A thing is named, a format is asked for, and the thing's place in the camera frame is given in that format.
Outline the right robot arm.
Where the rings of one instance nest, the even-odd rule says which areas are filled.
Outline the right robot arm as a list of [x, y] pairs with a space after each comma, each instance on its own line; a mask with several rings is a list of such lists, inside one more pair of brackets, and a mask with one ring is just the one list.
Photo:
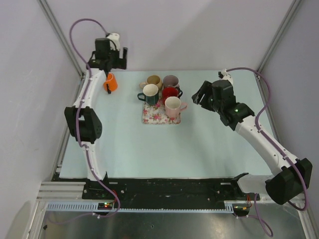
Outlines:
[[243, 173], [237, 176], [237, 183], [230, 187], [233, 198], [241, 200], [248, 193], [267, 194], [283, 205], [309, 188], [312, 163], [307, 158], [298, 159], [280, 145], [261, 126], [254, 112], [246, 104], [236, 101], [231, 82], [204, 81], [192, 101], [218, 113], [223, 124], [250, 143], [270, 168], [271, 175]]

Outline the orange mug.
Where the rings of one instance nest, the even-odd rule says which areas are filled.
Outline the orange mug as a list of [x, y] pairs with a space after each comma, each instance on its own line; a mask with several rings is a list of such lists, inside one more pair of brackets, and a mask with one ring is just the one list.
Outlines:
[[113, 73], [108, 73], [106, 81], [103, 83], [103, 87], [108, 94], [111, 94], [118, 88], [118, 83]]

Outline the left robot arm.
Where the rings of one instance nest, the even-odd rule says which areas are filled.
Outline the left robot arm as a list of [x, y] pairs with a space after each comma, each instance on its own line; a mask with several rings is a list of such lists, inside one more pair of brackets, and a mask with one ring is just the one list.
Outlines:
[[94, 108], [112, 69], [127, 68], [126, 47], [120, 47], [120, 35], [111, 33], [95, 40], [95, 50], [86, 62], [83, 87], [73, 106], [66, 107], [64, 115], [72, 137], [83, 149], [87, 178], [102, 181], [107, 174], [106, 163], [99, 155], [99, 138], [103, 133], [102, 123]]

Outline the purple mug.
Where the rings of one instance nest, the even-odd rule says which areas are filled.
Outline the purple mug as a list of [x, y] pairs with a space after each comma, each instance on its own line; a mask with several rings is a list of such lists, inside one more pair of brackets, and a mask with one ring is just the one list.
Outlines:
[[163, 87], [168, 88], [168, 87], [179, 87], [179, 79], [178, 77], [174, 75], [167, 75], [163, 78]]

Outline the dark green mug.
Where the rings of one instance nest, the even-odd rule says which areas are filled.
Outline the dark green mug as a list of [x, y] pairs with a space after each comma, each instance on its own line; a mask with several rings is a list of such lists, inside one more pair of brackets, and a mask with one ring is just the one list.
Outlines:
[[144, 86], [143, 92], [137, 95], [140, 101], [146, 102], [149, 105], [156, 105], [159, 101], [159, 89], [154, 84]]

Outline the pink ceramic mug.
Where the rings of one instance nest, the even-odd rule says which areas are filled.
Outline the pink ceramic mug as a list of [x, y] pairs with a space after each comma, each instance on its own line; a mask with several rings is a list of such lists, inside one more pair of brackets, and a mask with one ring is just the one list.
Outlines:
[[188, 104], [182, 102], [178, 97], [168, 97], [164, 105], [165, 113], [169, 118], [177, 118], [188, 107]]

